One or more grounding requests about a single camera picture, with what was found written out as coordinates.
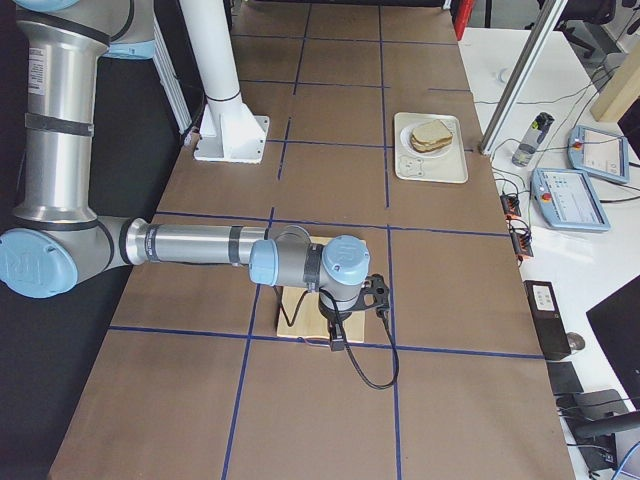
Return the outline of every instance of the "white tray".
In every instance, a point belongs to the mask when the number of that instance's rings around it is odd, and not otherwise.
[[[419,153],[409,139],[414,127],[440,120],[453,134],[451,145],[435,152]],[[465,183],[469,179],[460,122],[451,115],[399,112],[394,116],[395,168],[398,178],[422,182]]]

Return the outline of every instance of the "wooden block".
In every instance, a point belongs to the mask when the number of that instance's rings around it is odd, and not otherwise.
[[[640,44],[636,45],[591,107],[599,122],[617,122],[640,96]]]
[[[331,239],[326,237],[311,237],[311,241],[326,245]],[[305,292],[304,288],[284,287],[282,292],[282,305],[289,316],[293,314],[298,304],[300,296]],[[293,327],[289,327],[285,321],[282,311],[278,317],[277,336],[286,338],[304,338],[329,340],[327,330],[327,319],[318,310],[319,293],[310,293],[302,301],[296,322]],[[345,320],[344,329],[347,339],[351,343],[364,342],[364,312],[354,312]]]

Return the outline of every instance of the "sandwich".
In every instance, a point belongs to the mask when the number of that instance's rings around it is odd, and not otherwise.
[[[411,132],[411,146],[416,152],[434,152],[450,145],[453,134],[440,120],[422,123]]]

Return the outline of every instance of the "white desk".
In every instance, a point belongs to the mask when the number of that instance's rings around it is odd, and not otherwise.
[[[466,29],[460,42],[460,50],[476,102],[497,102],[500,99],[505,87],[505,83],[499,79],[500,72],[515,65],[528,34],[529,32],[519,30]],[[555,100],[577,92],[589,83],[589,76],[563,34],[554,32],[518,101]],[[500,132],[496,146],[507,138],[520,140],[531,121],[541,111],[550,113],[556,119],[541,149],[566,146],[575,119],[595,92],[593,86],[586,90],[571,117],[551,143],[550,139],[582,94],[551,104],[516,105],[505,128]],[[476,103],[483,131],[495,107],[496,105]],[[588,107],[579,124],[620,133],[617,124],[596,122]],[[534,156],[529,167],[517,168],[511,163],[511,156],[517,146],[518,142],[512,141],[497,150],[494,166],[519,174],[524,178],[528,188],[531,170],[541,154]],[[630,153],[631,161],[637,162],[636,155]],[[569,168],[566,152],[546,152],[538,166]],[[639,169],[631,170],[629,184],[640,187]],[[594,180],[593,183],[600,199],[624,198],[637,194],[599,180]],[[526,219],[529,199],[527,195],[521,195],[520,199]],[[605,205],[604,208],[612,228],[609,232],[597,234],[551,230],[536,206],[532,205],[532,247],[535,257],[526,260],[520,272],[523,280],[544,280],[553,283],[566,331],[577,332],[584,337],[587,343],[585,350],[567,360],[573,362],[585,392],[615,388],[626,397],[597,343],[586,312],[640,274],[640,249],[637,240],[640,236],[640,202]],[[580,453],[575,448],[570,450],[576,478],[587,479],[586,466]]]

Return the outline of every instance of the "small bottle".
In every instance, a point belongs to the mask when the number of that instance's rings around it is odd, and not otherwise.
[[[525,133],[522,142],[516,153],[513,154],[511,161],[518,167],[526,167],[531,161],[531,157],[536,153],[538,147],[549,133],[549,128],[553,123],[554,118],[548,113],[542,112],[538,114],[533,121],[527,133]]]

